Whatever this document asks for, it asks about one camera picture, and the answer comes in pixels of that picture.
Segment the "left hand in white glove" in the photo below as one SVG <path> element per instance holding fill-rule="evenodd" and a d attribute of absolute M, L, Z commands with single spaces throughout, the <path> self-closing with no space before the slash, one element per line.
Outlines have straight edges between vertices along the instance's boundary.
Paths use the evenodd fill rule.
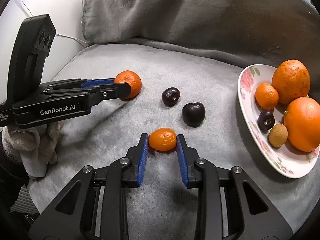
<path fill-rule="evenodd" d="M 5 126 L 2 130 L 5 156 L 22 164 L 29 178 L 43 178 L 47 166 L 57 163 L 57 140 L 64 124 L 57 121 L 27 129 Z"/>

